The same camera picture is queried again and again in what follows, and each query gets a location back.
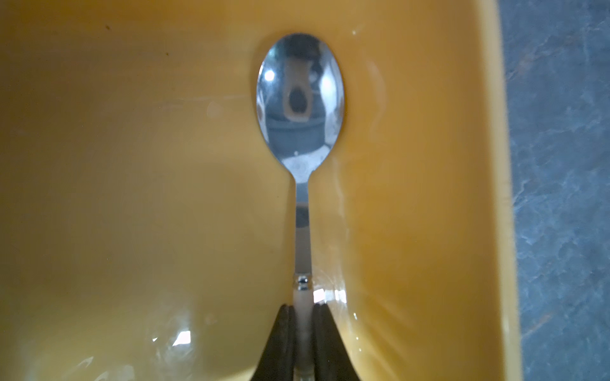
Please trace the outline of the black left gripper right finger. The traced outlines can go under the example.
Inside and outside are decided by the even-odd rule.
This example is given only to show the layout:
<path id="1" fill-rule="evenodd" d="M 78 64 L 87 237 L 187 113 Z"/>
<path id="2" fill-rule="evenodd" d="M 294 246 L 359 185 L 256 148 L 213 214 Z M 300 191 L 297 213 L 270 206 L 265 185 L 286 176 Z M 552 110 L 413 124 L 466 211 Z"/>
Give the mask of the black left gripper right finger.
<path id="1" fill-rule="evenodd" d="M 315 379 L 360 381 L 327 304 L 315 304 L 312 311 Z"/>

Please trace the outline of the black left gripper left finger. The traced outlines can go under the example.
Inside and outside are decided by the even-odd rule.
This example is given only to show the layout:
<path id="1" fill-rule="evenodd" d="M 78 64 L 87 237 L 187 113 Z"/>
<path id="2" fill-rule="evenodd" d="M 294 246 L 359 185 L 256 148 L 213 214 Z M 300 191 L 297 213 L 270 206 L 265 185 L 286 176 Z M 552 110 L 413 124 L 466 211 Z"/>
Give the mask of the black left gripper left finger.
<path id="1" fill-rule="evenodd" d="M 293 381 L 295 368 L 295 309 L 282 305 L 261 354 L 252 381 Z"/>

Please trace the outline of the silver spoon clear handle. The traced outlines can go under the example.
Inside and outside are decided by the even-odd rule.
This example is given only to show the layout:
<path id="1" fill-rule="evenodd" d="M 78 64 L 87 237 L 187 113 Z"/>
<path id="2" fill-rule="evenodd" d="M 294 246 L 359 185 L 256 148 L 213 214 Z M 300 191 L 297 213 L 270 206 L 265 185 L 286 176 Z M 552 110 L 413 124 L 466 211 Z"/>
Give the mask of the silver spoon clear handle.
<path id="1" fill-rule="evenodd" d="M 336 63 L 320 39 L 291 33 L 279 39 L 261 63 L 257 78 L 257 118 L 274 157 L 295 180 L 295 379 L 315 377 L 312 312 L 315 304 L 311 260 L 308 181 L 337 140 L 338 110 L 324 97 L 336 96 Z"/>

